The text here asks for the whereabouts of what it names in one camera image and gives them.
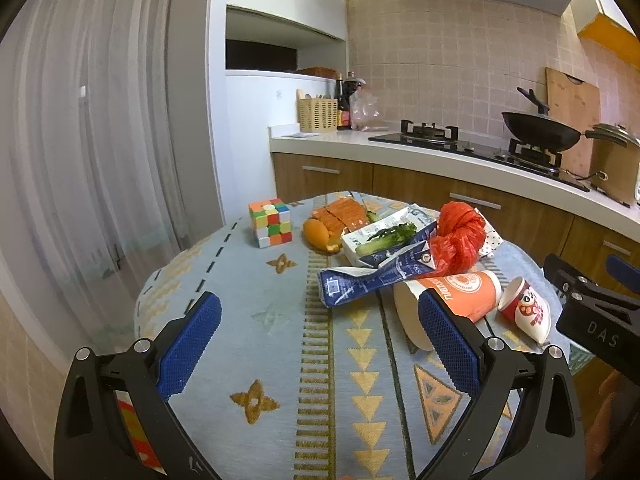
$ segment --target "round table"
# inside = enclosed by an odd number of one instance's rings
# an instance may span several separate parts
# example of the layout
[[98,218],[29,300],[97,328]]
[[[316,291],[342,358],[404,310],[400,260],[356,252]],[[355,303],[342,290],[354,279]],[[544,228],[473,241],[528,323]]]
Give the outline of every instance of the round table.
[[[325,308],[319,269],[343,266],[303,241],[313,208],[349,193],[295,202],[293,241],[259,249],[247,216],[153,273],[136,309],[136,333],[154,338],[204,291],[222,302],[222,322],[183,393],[169,403],[215,471],[228,480],[415,478],[449,436],[468,404],[436,352],[404,335],[391,291]],[[384,214],[404,203],[351,193]],[[523,276],[552,308],[549,343],[569,355],[555,324],[561,305],[540,268],[505,242],[479,269],[506,286]],[[512,348],[543,348],[494,310],[476,326]],[[479,468],[491,465],[519,396],[510,395]]]

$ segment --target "green vegetable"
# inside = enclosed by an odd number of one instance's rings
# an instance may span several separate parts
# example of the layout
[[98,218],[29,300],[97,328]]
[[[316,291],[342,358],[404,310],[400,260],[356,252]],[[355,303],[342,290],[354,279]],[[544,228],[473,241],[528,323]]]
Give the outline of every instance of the green vegetable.
[[415,225],[411,223],[400,224],[389,229],[380,229],[367,243],[356,247],[359,257],[386,251],[396,245],[404,244],[415,235]]
[[376,215],[373,211],[367,211],[367,219],[372,224],[375,224],[378,220],[380,220],[380,216]]

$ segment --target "sheer white curtain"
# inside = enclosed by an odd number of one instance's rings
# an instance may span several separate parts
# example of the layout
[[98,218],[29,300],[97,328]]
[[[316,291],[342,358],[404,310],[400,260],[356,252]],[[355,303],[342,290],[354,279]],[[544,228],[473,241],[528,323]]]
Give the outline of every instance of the sheer white curtain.
[[135,298],[188,243],[165,93],[170,0],[29,0],[12,171],[40,263],[101,351],[135,337]]

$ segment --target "bottle label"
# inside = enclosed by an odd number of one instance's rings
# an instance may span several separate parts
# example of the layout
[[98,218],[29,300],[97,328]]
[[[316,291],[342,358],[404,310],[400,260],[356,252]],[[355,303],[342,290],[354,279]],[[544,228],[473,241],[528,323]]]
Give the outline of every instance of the bottle label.
[[351,115],[348,110],[338,110],[338,126],[351,126]]

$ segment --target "white countertop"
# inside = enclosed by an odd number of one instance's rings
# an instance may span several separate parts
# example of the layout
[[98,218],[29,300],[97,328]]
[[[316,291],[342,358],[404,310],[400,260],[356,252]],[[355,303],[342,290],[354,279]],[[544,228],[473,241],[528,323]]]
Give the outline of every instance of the white countertop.
[[499,189],[581,216],[640,243],[640,206],[627,208],[599,192],[583,192],[497,162],[369,140],[384,134],[334,132],[308,139],[281,137],[270,140],[270,149],[381,164]]

